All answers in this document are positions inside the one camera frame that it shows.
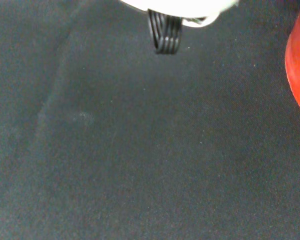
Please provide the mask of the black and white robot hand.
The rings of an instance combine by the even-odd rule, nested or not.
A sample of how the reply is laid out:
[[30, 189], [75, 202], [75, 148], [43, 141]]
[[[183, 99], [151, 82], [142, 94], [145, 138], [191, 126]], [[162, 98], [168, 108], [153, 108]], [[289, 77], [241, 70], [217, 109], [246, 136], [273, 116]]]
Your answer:
[[221, 13], [239, 5], [239, 0], [122, 0], [123, 4], [147, 14], [155, 53], [177, 53], [182, 27], [204, 28]]

